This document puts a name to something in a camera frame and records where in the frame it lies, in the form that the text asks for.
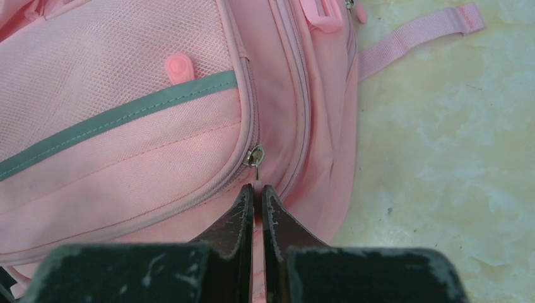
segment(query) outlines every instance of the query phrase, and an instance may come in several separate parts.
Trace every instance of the marble floor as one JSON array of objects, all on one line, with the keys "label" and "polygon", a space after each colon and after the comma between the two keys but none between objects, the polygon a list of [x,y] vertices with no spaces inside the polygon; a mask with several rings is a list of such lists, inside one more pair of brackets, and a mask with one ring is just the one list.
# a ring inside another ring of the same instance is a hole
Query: marble floor
[{"label": "marble floor", "polygon": [[[361,0],[360,49],[469,0]],[[336,246],[431,247],[472,302],[535,302],[535,0],[476,0],[487,29],[360,85],[355,191]]]}]

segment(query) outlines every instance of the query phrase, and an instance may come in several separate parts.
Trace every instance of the mesh pocket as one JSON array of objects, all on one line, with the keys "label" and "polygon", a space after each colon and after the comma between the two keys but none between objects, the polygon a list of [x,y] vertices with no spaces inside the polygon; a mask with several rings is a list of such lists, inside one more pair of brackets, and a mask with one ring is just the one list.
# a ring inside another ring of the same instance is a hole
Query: mesh pocket
[{"label": "mesh pocket", "polygon": [[170,86],[176,52],[197,78],[232,68],[214,0],[92,0],[1,42],[0,161]]}]

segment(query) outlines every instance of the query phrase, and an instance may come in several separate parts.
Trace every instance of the zipper slider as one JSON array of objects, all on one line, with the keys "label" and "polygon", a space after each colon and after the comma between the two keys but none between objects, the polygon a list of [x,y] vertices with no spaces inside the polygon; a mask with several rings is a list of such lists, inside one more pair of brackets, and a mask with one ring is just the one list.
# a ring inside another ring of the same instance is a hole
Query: zipper slider
[{"label": "zipper slider", "polygon": [[364,9],[364,6],[362,6],[362,4],[357,4],[355,0],[346,0],[346,8],[350,12],[353,12],[353,10],[355,10],[356,17],[358,18],[358,21],[360,23],[366,24],[368,22],[368,15],[366,14],[366,10]]},{"label": "zipper slider", "polygon": [[264,157],[266,156],[266,152],[264,151],[262,145],[255,146],[252,150],[248,151],[244,164],[248,167],[254,167],[255,170],[255,180],[259,180],[259,169],[258,167],[264,160]]},{"label": "zipper slider", "polygon": [[255,146],[252,150],[247,152],[244,164],[248,167],[254,167],[254,182],[252,183],[254,193],[254,222],[255,226],[262,226],[262,181],[260,181],[258,167],[264,160],[266,152],[262,145]]},{"label": "zipper slider", "polygon": [[355,0],[346,0],[346,8],[352,10],[355,7]]}]

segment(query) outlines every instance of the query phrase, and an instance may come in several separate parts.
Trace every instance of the pink backpack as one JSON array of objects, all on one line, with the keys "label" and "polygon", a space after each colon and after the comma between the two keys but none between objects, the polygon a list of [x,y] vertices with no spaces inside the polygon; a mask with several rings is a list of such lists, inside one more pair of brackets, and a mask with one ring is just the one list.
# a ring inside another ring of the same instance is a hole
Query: pink backpack
[{"label": "pink backpack", "polygon": [[[20,297],[70,242],[189,241],[242,185],[329,241],[347,212],[357,83],[484,27],[474,4],[357,56],[353,0],[0,0],[0,266]],[[254,234],[254,298],[262,294]]]}]

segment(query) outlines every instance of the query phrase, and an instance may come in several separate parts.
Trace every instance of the pink plastic tab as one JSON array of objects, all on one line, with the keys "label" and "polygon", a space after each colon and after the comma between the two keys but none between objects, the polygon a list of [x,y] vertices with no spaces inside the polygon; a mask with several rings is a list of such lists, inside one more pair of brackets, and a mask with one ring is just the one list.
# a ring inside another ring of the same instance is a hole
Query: pink plastic tab
[{"label": "pink plastic tab", "polygon": [[167,58],[165,71],[174,85],[195,80],[193,63],[185,54],[174,54]]},{"label": "pink plastic tab", "polygon": [[356,4],[355,14],[360,23],[362,24],[368,23],[368,14],[366,14],[366,10],[364,9],[364,6],[362,6],[362,4],[360,3]]},{"label": "pink plastic tab", "polygon": [[[325,11],[325,16],[320,15],[319,5]],[[309,23],[324,33],[334,33],[344,26],[336,0],[301,0],[301,7]]]},{"label": "pink plastic tab", "polygon": [[468,35],[484,28],[485,23],[474,3],[444,8],[415,19],[358,55],[358,80],[375,74],[419,44],[452,33]]},{"label": "pink plastic tab", "polygon": [[17,283],[11,286],[10,291],[14,298],[20,299],[22,295],[26,292],[26,288],[20,283]]}]

